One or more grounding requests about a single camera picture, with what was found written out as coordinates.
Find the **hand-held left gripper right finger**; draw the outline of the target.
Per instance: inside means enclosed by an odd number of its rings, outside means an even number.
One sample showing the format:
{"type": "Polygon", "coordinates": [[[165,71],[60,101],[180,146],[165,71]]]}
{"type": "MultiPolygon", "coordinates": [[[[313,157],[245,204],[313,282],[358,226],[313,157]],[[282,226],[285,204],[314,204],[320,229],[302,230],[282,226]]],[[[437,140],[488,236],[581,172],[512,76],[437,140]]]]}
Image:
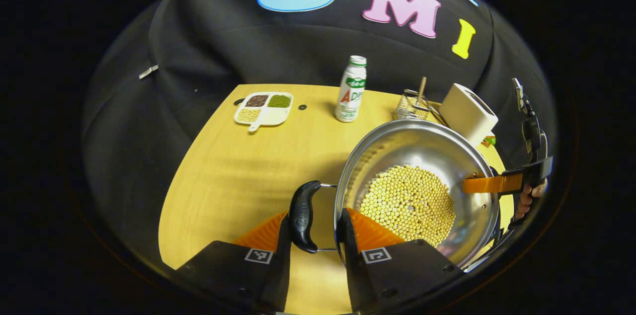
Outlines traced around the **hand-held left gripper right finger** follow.
{"type": "Polygon", "coordinates": [[[464,274],[425,240],[403,240],[350,207],[341,213],[340,247],[350,303],[359,314],[401,313],[464,274]]]}

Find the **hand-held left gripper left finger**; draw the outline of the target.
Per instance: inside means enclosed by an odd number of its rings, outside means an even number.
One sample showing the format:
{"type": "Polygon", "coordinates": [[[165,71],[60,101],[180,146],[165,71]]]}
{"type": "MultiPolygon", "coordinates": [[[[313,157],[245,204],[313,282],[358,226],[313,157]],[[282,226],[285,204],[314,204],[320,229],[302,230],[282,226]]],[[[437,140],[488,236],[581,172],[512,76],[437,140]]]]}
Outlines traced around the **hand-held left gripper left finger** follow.
{"type": "Polygon", "coordinates": [[[283,312],[291,260],[288,220],[281,212],[232,242],[211,242],[177,269],[179,278],[234,313],[283,312]]]}

